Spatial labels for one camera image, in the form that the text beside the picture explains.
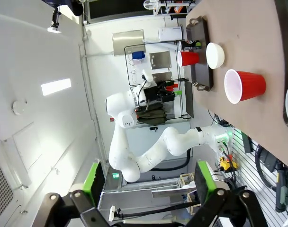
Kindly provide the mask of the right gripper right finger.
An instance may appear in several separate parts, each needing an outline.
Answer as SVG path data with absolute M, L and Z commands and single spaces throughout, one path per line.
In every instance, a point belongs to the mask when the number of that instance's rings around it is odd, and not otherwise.
M 191 227 L 209 227 L 216 218 L 228 218 L 234 227 L 266 227 L 267 221 L 253 191 L 244 186 L 235 190 L 217 186 L 207 162 L 196 163 L 194 183 L 201 204 L 189 221 Z

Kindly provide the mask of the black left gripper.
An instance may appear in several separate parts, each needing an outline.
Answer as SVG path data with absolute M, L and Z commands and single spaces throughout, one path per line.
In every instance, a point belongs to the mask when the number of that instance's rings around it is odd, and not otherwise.
M 150 87 L 144 90 L 144 94 L 147 101 L 153 102 L 171 102 L 174 101 L 175 96 L 182 95 L 181 90 L 177 91 L 162 91 L 159 87 Z

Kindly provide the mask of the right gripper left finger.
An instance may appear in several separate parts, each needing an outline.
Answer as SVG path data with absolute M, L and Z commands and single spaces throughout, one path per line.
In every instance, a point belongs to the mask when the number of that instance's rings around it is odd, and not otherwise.
M 79 219 L 86 227 L 104 227 L 106 220 L 98 211 L 105 183 L 100 162 L 94 163 L 80 189 L 61 196 L 50 192 L 43 199 L 43 226 L 66 227 L 72 219 Z

